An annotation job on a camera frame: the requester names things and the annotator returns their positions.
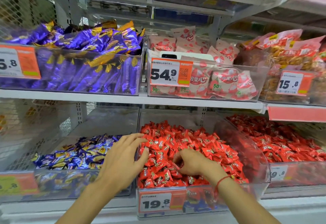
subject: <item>yellow price tag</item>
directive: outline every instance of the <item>yellow price tag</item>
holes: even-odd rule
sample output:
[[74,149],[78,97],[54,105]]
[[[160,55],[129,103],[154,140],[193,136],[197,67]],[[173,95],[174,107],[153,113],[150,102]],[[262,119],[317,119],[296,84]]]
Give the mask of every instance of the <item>yellow price tag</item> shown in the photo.
[[39,193],[34,173],[1,173],[0,196]]

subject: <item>red string bracelet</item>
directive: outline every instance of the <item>red string bracelet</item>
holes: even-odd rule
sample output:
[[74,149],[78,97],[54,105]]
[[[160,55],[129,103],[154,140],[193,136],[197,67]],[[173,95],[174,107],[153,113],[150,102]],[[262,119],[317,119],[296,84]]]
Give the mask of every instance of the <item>red string bracelet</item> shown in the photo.
[[225,176],[225,177],[223,177],[223,178],[221,178],[219,181],[218,181],[218,183],[216,184],[216,186],[215,186],[215,191],[218,193],[218,185],[224,180],[224,179],[226,179],[226,178],[228,178],[229,176]]

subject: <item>person's right hand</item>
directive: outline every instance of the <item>person's right hand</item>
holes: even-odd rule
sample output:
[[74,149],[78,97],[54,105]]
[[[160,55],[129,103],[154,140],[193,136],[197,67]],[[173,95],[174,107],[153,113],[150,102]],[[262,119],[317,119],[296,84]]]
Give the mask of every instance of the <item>person's right hand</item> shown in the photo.
[[193,149],[183,149],[175,155],[173,162],[180,165],[183,161],[184,165],[179,172],[186,175],[202,175],[211,185],[215,185],[216,179],[227,176],[221,165],[215,161],[206,158],[199,151]]

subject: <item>price tag holder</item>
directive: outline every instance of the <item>price tag holder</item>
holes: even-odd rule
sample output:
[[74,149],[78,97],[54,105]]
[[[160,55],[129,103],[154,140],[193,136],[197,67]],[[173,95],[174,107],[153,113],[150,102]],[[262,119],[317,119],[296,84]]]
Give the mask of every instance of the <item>price tag holder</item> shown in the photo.
[[189,86],[192,61],[152,58],[151,85]]
[[34,48],[0,44],[0,76],[41,79]]
[[39,193],[34,173],[0,173],[0,196]]
[[276,93],[307,96],[314,77],[312,72],[283,70]]
[[186,189],[139,193],[139,213],[182,210],[187,195]]
[[282,181],[287,173],[288,165],[271,166],[271,182]]

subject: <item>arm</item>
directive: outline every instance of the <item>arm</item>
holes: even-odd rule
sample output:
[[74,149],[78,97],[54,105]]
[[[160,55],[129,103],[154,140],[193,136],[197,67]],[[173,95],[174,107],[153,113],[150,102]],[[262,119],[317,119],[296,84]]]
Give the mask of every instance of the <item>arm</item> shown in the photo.
[[[182,174],[203,175],[212,186],[227,176],[220,164],[205,158],[198,151],[184,149],[176,154],[173,162],[179,163],[180,160],[184,161],[184,166],[180,169]],[[231,178],[219,183],[218,193],[239,224],[281,224]]]
[[138,161],[135,152],[146,139],[143,134],[123,136],[107,152],[95,182],[87,185],[80,197],[56,224],[90,224],[101,209],[141,172],[148,159],[148,149]]

